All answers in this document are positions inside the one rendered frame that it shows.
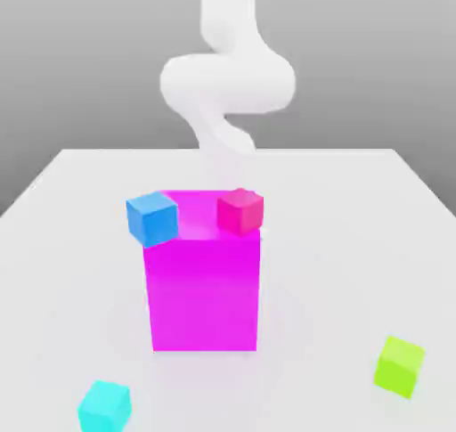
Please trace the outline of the small blue cube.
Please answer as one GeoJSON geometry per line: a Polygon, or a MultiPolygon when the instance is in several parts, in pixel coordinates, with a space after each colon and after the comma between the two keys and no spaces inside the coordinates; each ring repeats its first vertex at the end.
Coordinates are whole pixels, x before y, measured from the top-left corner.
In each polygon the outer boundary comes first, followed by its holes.
{"type": "Polygon", "coordinates": [[[178,206],[163,192],[126,201],[129,232],[145,249],[178,236],[178,206]]]}

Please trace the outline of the small pink cube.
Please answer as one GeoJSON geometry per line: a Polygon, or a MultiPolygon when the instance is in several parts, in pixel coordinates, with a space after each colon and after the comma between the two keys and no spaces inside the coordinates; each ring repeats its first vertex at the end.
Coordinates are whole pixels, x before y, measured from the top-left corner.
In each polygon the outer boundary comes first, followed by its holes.
{"type": "Polygon", "coordinates": [[[217,199],[217,225],[227,232],[243,236],[262,226],[264,211],[263,196],[244,188],[238,188],[223,193],[217,199]]]}

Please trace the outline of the large magenta box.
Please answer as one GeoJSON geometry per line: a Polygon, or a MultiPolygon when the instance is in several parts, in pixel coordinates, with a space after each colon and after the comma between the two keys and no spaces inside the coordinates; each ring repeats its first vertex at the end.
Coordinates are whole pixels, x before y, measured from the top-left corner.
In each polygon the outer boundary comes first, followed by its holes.
{"type": "Polygon", "coordinates": [[[164,193],[177,205],[178,236],[143,252],[153,350],[256,350],[260,231],[221,230],[220,191],[164,193]]]}

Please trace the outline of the small cyan cube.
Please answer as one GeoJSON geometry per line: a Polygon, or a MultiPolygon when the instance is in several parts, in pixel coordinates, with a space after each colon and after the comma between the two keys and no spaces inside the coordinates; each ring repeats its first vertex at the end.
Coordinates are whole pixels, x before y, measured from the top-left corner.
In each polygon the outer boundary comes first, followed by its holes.
{"type": "Polygon", "coordinates": [[[132,413],[130,388],[96,380],[77,408],[82,432],[123,432],[132,413]]]}

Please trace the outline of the small lime green cube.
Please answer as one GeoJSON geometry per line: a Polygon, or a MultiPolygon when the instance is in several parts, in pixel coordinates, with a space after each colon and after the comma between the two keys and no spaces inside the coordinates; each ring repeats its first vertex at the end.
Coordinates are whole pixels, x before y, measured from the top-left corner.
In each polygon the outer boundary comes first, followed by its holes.
{"type": "Polygon", "coordinates": [[[421,346],[388,336],[378,358],[374,384],[411,399],[425,353],[421,346]]]}

